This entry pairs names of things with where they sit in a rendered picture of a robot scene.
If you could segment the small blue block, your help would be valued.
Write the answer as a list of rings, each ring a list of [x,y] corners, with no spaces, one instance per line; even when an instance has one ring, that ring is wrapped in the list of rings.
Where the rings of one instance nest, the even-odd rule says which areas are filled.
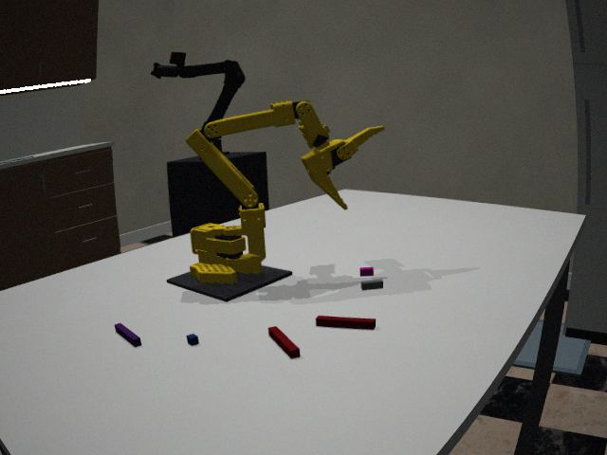
[[[197,335],[195,335],[195,334],[188,335],[188,336],[187,336],[187,340],[188,340],[188,343],[189,343],[190,345],[192,345],[192,346],[193,346],[193,345],[196,345],[196,344],[199,344],[199,341],[198,341],[198,336],[197,336]]]

